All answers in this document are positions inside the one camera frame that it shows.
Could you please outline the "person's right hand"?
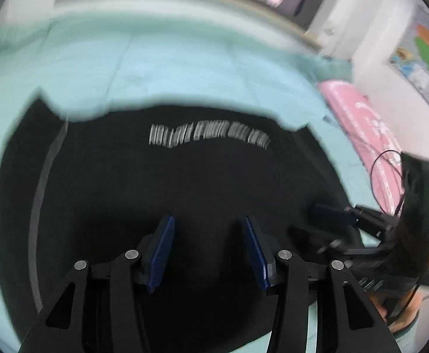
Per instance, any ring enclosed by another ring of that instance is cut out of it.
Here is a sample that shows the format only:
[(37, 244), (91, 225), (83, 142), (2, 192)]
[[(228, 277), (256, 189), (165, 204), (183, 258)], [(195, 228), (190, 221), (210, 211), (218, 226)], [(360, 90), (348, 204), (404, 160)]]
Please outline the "person's right hand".
[(377, 272), (383, 284), (366, 292), (395, 333), (413, 322), (422, 301), (420, 287), (429, 287), (429, 237), (401, 235)]

